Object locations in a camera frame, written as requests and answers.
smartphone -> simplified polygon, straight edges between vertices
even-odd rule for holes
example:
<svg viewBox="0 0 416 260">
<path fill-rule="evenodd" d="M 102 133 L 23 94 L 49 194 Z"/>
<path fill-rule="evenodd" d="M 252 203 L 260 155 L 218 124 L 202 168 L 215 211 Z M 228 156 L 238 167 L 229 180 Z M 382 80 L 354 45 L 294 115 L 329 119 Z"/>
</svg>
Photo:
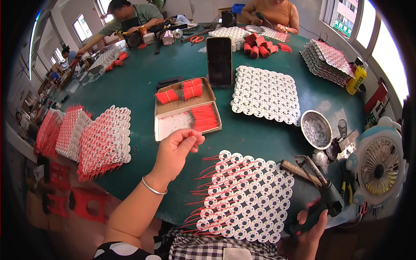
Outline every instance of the smartphone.
<svg viewBox="0 0 416 260">
<path fill-rule="evenodd" d="M 208 37 L 208 80 L 211 86 L 233 83 L 233 50 L 230 37 Z"/>
</svg>

yellow bottle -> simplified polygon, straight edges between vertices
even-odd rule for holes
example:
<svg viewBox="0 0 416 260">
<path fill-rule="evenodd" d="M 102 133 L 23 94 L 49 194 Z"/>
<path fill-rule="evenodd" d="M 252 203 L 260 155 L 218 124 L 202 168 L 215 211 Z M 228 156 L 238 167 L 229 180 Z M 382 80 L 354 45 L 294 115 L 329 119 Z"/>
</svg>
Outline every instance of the yellow bottle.
<svg viewBox="0 0 416 260">
<path fill-rule="evenodd" d="M 350 79 L 350 81 L 347 83 L 347 91 L 351 95 L 354 95 L 358 87 L 361 85 L 363 80 L 367 77 L 367 63 L 363 62 L 362 65 L 359 65 L 354 73 L 355 79 Z"/>
</svg>

blue box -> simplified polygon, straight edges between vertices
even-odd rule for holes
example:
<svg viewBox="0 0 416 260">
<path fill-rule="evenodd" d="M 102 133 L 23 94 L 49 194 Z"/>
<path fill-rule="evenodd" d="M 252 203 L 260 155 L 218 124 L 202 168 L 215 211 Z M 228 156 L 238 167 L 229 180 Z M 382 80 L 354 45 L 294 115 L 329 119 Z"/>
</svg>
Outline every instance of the blue box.
<svg viewBox="0 0 416 260">
<path fill-rule="evenodd" d="M 241 14 L 241 10 L 245 7 L 245 4 L 234 4 L 233 5 L 233 12 L 236 14 Z"/>
</svg>

red can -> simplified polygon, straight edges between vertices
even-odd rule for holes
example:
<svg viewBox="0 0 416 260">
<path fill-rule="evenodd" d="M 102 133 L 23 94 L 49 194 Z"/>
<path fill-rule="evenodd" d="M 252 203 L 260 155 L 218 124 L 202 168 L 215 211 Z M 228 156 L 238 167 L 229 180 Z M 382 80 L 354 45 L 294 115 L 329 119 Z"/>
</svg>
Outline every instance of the red can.
<svg viewBox="0 0 416 260">
<path fill-rule="evenodd" d="M 146 34 L 148 34 L 148 31 L 147 31 L 147 29 L 146 29 L 146 27 L 145 27 L 144 25 L 141 25 L 141 26 L 139 27 L 139 32 L 140 32 L 140 34 L 141 34 L 142 36 L 145 36 Z"/>
</svg>

bracelet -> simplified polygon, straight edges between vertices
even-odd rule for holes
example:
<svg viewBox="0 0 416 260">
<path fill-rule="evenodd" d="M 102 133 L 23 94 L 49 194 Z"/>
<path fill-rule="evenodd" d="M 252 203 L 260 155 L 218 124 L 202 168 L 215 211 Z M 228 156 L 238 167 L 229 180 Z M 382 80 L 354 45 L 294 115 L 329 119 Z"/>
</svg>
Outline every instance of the bracelet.
<svg viewBox="0 0 416 260">
<path fill-rule="evenodd" d="M 154 192 L 154 193 L 156 193 L 156 194 L 158 194 L 158 195 L 165 195 L 166 193 L 168 193 L 168 189 L 166 188 L 166 191 L 165 192 L 158 192 L 158 191 L 155 191 L 154 189 L 152 189 L 152 188 L 150 188 L 150 186 L 149 185 L 147 185 L 147 183 L 144 181 L 144 176 L 141 178 L 141 181 L 143 182 L 143 184 L 150 190 L 150 191 L 152 191 L 152 192 Z"/>
</svg>

